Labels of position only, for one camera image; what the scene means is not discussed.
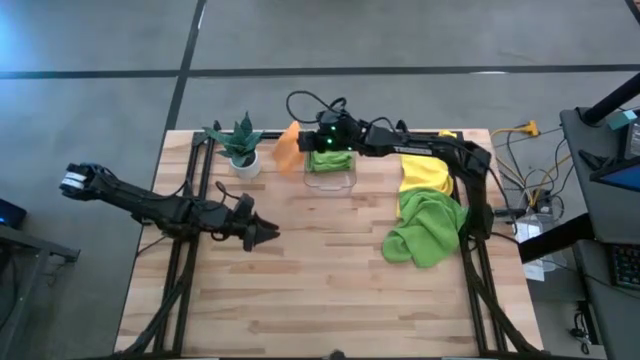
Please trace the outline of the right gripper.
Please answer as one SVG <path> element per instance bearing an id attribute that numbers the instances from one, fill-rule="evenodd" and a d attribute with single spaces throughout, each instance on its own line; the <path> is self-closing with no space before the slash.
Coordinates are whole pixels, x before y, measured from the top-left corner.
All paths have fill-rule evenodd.
<path id="1" fill-rule="evenodd" d="M 325 151 L 363 151 L 363 132 L 361 129 L 356 130 L 340 130 L 340 129 L 321 129 L 320 152 Z M 318 145 L 313 143 L 318 139 L 314 131 L 300 132 L 298 135 L 298 147 L 301 152 L 313 152 L 319 149 Z"/>

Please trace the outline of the orange microfiber towel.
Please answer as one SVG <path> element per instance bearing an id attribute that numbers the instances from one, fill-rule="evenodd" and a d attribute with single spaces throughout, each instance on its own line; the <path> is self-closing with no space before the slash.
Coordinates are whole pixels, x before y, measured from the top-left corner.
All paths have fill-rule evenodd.
<path id="1" fill-rule="evenodd" d="M 300 124 L 297 121 L 293 121 L 281 134 L 274 146 L 272 157 L 280 174 L 291 173 L 304 163 L 305 156 L 299 150 L 298 145 L 300 129 Z"/>

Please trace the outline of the green microfiber towel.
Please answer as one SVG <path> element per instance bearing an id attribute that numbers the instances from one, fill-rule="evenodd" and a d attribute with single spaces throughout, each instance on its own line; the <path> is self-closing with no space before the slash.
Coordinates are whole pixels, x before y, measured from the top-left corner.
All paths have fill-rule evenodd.
<path id="1" fill-rule="evenodd" d="M 306 170 L 311 173 L 349 171 L 353 168 L 353 156 L 348 151 L 311 152 L 306 162 Z"/>
<path id="2" fill-rule="evenodd" d="M 459 247 L 458 232 L 468 210 L 446 193 L 433 189 L 412 189 L 398 196 L 396 225 L 382 243 L 388 263 L 412 262 L 430 268 Z"/>

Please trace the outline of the yellow microfiber towel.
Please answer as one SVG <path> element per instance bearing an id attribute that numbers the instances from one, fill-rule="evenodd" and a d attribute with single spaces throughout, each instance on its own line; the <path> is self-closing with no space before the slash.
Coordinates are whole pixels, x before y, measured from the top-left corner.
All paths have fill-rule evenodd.
<path id="1" fill-rule="evenodd" d="M 402 180 L 398 193 L 415 189 L 431 189 L 450 196 L 454 181 L 445 162 L 435 157 L 401 155 Z"/>

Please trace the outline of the clear plastic bin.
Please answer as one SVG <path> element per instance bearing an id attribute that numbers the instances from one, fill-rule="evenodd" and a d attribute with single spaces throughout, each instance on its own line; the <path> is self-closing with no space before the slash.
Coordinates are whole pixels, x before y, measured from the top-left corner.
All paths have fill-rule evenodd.
<path id="1" fill-rule="evenodd" d="M 311 129 L 309 126 L 305 125 L 303 127 L 304 131 L 314 131 L 318 139 L 313 142 L 318 145 L 319 149 L 317 152 L 320 152 L 320 137 L 319 131 L 322 128 L 318 127 L 316 129 Z M 329 173 L 311 173 L 306 170 L 306 162 L 309 158 L 309 154 L 311 152 L 302 152 L 305 155 L 304 159 L 304 183 L 305 185 L 313 192 L 318 194 L 326 195 L 326 196 L 343 196 L 348 194 L 354 185 L 357 182 L 357 174 L 356 174 L 356 153 L 350 152 L 353 156 L 353 168 L 349 171 L 337 171 L 337 172 L 329 172 Z"/>

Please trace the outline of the white round plant pot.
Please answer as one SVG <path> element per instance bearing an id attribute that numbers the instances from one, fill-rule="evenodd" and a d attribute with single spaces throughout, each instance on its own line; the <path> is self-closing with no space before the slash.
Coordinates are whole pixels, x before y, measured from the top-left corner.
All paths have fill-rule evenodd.
<path id="1" fill-rule="evenodd" d="M 261 171 L 261 159 L 257 150 L 249 157 L 251 163 L 247 166 L 237 166 L 232 159 L 229 160 L 230 166 L 237 177 L 244 180 L 255 178 Z"/>

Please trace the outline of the green snake plant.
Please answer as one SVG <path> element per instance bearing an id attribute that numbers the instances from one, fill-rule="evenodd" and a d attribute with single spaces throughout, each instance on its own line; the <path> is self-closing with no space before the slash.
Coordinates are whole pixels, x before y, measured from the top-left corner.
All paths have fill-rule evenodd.
<path id="1" fill-rule="evenodd" d="M 261 142 L 262 132 L 253 129 L 248 111 L 240 122 L 234 123 L 231 133 L 223 133 L 212 127 L 204 127 L 203 130 L 209 138 L 220 144 L 218 154 L 228 158 L 232 165 L 246 168 L 254 163 L 256 146 Z"/>

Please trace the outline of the grey metal stand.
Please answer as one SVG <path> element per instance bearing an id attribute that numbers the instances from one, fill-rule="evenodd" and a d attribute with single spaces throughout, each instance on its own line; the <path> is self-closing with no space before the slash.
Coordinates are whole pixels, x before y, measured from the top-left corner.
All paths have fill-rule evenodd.
<path id="1" fill-rule="evenodd" d="M 18 247 L 34 258 L 32 265 L 24 270 L 24 274 L 16 283 L 16 291 L 13 293 L 8 314 L 0 320 L 0 360 L 8 360 L 14 342 L 21 337 L 24 330 L 35 288 L 44 274 L 49 257 L 55 255 L 63 258 L 67 263 L 76 262 L 80 250 L 7 226 L 0 226 L 0 244 Z"/>

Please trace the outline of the white paper sheets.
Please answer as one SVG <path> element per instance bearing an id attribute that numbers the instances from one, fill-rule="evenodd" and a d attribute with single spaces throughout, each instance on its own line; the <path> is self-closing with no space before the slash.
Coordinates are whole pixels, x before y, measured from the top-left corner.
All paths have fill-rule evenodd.
<path id="1" fill-rule="evenodd" d="M 522 245 L 527 240 L 542 234 L 542 223 L 535 215 L 521 217 L 514 223 L 515 239 Z M 544 282 L 544 266 L 540 260 L 522 261 L 525 277 L 528 280 Z"/>

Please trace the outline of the dark device with blue light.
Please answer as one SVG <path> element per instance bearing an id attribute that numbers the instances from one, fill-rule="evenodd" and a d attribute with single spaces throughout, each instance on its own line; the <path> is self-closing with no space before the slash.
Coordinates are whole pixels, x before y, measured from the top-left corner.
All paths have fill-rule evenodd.
<path id="1" fill-rule="evenodd" d="M 20 206 L 0 199 L 0 226 L 21 229 L 27 216 L 27 211 Z"/>

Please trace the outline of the black diagonal stand beam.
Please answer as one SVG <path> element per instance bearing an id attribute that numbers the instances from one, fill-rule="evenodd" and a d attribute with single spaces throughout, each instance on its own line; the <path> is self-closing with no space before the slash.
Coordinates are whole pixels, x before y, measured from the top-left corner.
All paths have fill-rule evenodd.
<path id="1" fill-rule="evenodd" d="M 606 116 L 640 94 L 640 72 L 604 97 L 594 106 L 579 112 L 581 121 L 588 126 L 596 126 Z"/>
<path id="2" fill-rule="evenodd" d="M 580 240 L 594 240 L 595 235 L 588 213 L 577 216 L 551 230 L 525 240 L 518 246 L 523 263 L 573 246 Z"/>

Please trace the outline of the grey desk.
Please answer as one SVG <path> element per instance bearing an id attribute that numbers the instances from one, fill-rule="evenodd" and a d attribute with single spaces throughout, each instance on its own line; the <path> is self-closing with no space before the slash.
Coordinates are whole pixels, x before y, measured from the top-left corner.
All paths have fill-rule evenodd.
<path id="1" fill-rule="evenodd" d="M 584 150 L 614 158 L 619 136 L 606 125 L 584 124 L 575 109 L 562 110 L 560 122 L 595 236 L 607 243 L 640 244 L 640 192 L 591 181 L 593 171 L 579 157 L 579 151 Z"/>

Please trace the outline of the small teal box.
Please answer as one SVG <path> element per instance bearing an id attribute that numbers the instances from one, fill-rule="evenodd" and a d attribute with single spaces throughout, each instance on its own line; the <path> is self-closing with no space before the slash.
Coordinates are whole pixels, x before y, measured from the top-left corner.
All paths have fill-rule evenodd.
<path id="1" fill-rule="evenodd" d="M 638 118 L 639 116 L 634 110 L 617 111 L 606 117 L 606 124 L 612 131 L 617 131 L 628 126 Z"/>

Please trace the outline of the laptop with blue screen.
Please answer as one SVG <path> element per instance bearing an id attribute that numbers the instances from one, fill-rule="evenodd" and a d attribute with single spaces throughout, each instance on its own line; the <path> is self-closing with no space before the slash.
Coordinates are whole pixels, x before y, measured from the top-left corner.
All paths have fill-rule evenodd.
<path id="1" fill-rule="evenodd" d="M 590 175 L 590 180 L 634 192 L 640 192 L 640 156 L 616 162 Z"/>

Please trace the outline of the black aluminium table frame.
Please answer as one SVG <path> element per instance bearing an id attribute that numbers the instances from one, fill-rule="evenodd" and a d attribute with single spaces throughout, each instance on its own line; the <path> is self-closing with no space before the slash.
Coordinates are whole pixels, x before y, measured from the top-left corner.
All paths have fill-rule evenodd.
<path id="1" fill-rule="evenodd" d="M 198 194 L 251 196 L 278 235 L 248 246 L 146 228 L 117 358 L 541 356 L 517 247 L 493 224 L 486 134 L 296 126 L 258 146 L 249 180 L 220 141 L 190 139 L 167 137 L 155 189 L 193 168 Z"/>

